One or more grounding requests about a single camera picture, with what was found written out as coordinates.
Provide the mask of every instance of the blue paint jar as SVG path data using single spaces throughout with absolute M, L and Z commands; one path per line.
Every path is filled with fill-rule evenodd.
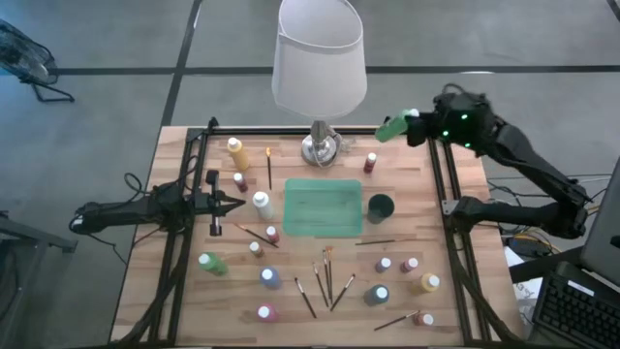
M 271 290 L 277 290 L 282 286 L 282 280 L 280 280 L 278 270 L 272 267 L 263 268 L 261 270 L 260 279 L 264 287 Z
M 389 299 L 388 287 L 384 285 L 375 285 L 364 293 L 364 302 L 368 306 L 385 303 Z

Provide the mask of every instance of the wooden tabletop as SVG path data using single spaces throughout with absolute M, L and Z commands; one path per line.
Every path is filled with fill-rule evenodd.
M 177 178 L 186 130 L 186 127 L 163 128 L 149 187 Z M 347 137 L 346 140 L 355 140 L 349 151 L 343 152 L 333 167 L 319 169 L 306 165 L 300 157 L 301 137 L 240 137 L 251 161 L 250 168 L 245 171 L 250 190 L 241 194 L 233 183 L 236 170 L 226 150 L 227 139 L 209 138 L 204 168 L 219 170 L 220 189 L 230 196 L 247 200 L 248 204 L 221 220 L 223 235 L 218 238 L 209 236 L 210 216 L 198 217 L 185 281 L 177 345 L 412 346 L 462 343 L 445 235 L 426 145 L 411 148 L 403 138 L 378 143 L 370 136 Z M 271 191 L 264 155 L 266 147 L 271 147 Z M 374 172 L 365 174 L 362 167 L 369 152 L 377 153 L 378 161 Z M 463 195 L 488 199 L 481 160 L 476 159 L 473 152 L 457 146 L 453 152 Z M 443 169 L 447 192 L 451 193 L 445 165 Z M 379 225 L 369 224 L 364 219 L 362 234 L 358 238 L 289 237 L 282 232 L 284 185 L 288 178 L 357 179 L 362 184 L 364 216 L 368 199 L 378 193 L 394 199 L 395 213 Z M 205 185 L 203 190 L 208 190 L 208 186 Z M 259 190 L 269 193 L 276 211 L 269 222 L 262 221 L 251 204 L 252 195 Z M 237 229 L 233 223 L 243 224 L 262 235 L 268 225 L 274 225 L 280 232 L 280 248 L 262 243 L 265 255 L 255 258 L 248 249 L 254 238 Z M 153 225 L 140 226 L 136 238 L 154 228 Z M 355 246 L 356 242 L 385 238 L 415 240 Z M 472 232 L 472 240 L 485 297 L 507 325 L 521 334 L 522 324 L 497 230 L 478 227 Z M 112 339 L 127 333 L 153 300 L 165 241 L 165 233 L 157 233 L 132 251 Z M 326 246 L 333 246 L 335 295 L 351 274 L 356 274 L 356 280 L 333 312 L 326 308 L 312 270 L 312 262 L 323 270 L 322 250 Z M 229 273 L 215 276 L 201 270 L 198 257 L 202 252 L 214 252 L 220 256 L 229 266 Z M 381 257 L 391 258 L 392 267 L 384 273 L 376 273 L 374 265 Z M 419 260 L 419 267 L 404 274 L 398 265 L 411 257 Z M 268 290 L 260 283 L 259 270 L 265 266 L 278 269 L 283 279 L 281 289 Z M 439 290 L 412 296 L 409 291 L 412 280 L 425 272 L 440 276 Z M 295 277 L 301 281 L 318 319 L 312 318 L 295 287 Z M 321 277 L 325 286 L 323 272 Z M 378 283 L 388 287 L 389 301 L 369 307 L 363 302 L 362 295 Z M 256 310 L 263 302 L 272 303 L 278 310 L 278 323 L 258 321 Z M 470 301 L 468 308 L 470 318 L 474 319 L 475 311 Z M 373 332 L 375 327 L 415 310 L 432 314 L 435 325 L 415 327 L 411 321 L 404 321 Z M 160 331 L 162 336 L 166 335 L 169 314 L 170 305 L 167 305 Z

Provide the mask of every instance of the paint bottle cap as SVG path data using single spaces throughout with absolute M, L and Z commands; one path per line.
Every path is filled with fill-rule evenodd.
M 385 287 L 378 287 L 375 291 L 377 298 L 384 299 L 388 296 L 388 289 Z
M 263 270 L 263 272 L 261 272 L 261 276 L 265 280 L 271 280 L 271 278 L 273 277 L 273 271 L 265 269 Z
M 389 258 L 382 258 L 381 259 L 381 267 L 389 268 L 389 266 L 391 266 L 391 260 Z
M 435 322 L 435 319 L 433 318 L 433 315 L 431 314 L 424 314 L 422 316 L 422 323 L 424 323 L 424 325 L 433 325 L 433 322 Z
M 262 204 L 264 203 L 266 194 L 264 192 L 257 192 L 256 194 L 254 194 L 254 201 L 257 204 Z
M 432 287 L 439 287 L 439 277 L 432 275 L 428 278 L 428 284 Z
M 229 138 L 229 147 L 231 149 L 237 149 L 237 148 L 239 148 L 240 145 L 241 145 L 241 142 L 238 139 L 236 139 L 235 137 L 230 137 Z
M 409 265 L 409 267 L 411 268 L 415 268 L 418 266 L 418 260 L 416 258 L 410 258 L 409 260 L 407 260 L 407 265 Z
M 202 265 L 206 265 L 209 262 L 211 262 L 211 257 L 209 257 L 209 255 L 207 255 L 206 253 L 202 253 L 201 256 L 198 258 L 198 263 Z
M 259 308 L 259 316 L 263 319 L 268 318 L 270 313 L 271 313 L 271 310 L 269 310 L 268 306 L 263 305 Z

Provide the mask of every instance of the green paint jar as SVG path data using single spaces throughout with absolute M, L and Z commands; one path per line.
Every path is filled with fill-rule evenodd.
M 198 258 L 198 263 L 202 270 L 211 272 L 214 275 L 222 276 L 229 271 L 228 266 L 215 253 L 202 253 Z

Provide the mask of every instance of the table lamp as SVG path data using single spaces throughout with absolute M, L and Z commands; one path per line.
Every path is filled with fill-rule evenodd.
M 367 89 L 363 27 L 348 1 L 282 1 L 271 89 L 280 109 L 314 119 L 303 159 L 332 165 L 342 137 L 326 120 L 353 111 Z

